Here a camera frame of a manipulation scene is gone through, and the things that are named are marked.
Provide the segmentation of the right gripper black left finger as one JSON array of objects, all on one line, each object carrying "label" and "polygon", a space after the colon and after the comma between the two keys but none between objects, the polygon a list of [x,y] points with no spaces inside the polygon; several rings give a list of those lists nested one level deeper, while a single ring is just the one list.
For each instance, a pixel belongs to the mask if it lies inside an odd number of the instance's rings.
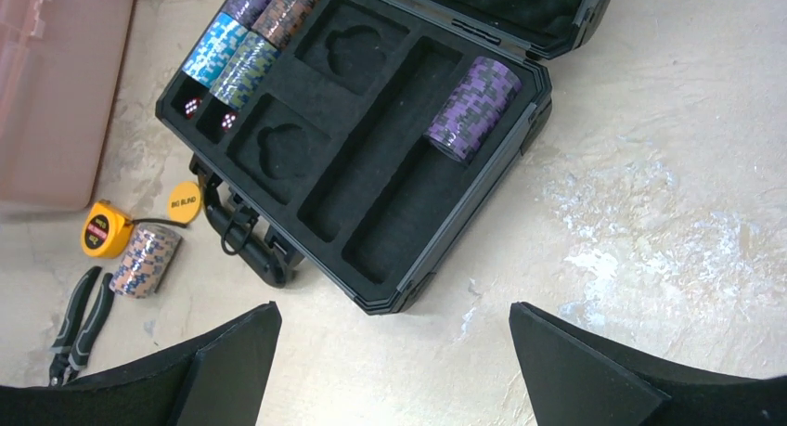
[{"label": "right gripper black left finger", "polygon": [[253,425],[282,324],[259,305],[198,337],[62,387],[4,386],[4,425]]}]

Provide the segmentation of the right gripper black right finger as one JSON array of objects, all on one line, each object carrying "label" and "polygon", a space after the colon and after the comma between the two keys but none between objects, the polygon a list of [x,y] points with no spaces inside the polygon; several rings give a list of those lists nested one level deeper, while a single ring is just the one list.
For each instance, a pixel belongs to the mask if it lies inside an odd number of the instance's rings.
[{"label": "right gripper black right finger", "polygon": [[530,303],[510,330],[540,425],[783,425],[786,379],[680,365],[570,324]]}]

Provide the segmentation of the orange blue poker chip roll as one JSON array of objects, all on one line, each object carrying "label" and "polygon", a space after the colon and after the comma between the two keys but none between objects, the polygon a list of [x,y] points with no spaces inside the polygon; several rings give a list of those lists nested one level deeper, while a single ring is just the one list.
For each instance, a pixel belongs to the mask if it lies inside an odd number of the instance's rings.
[{"label": "orange blue poker chip roll", "polygon": [[144,299],[157,292],[182,241],[172,229],[152,223],[139,225],[124,250],[109,288],[121,296]]}]

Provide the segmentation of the purple black poker chip roll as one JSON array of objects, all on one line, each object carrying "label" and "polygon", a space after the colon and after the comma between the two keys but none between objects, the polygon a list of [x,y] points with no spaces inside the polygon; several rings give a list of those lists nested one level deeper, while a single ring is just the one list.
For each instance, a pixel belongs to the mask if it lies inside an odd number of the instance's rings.
[{"label": "purple black poker chip roll", "polygon": [[469,163],[522,87],[518,75],[503,63],[476,58],[424,138],[449,159]]}]

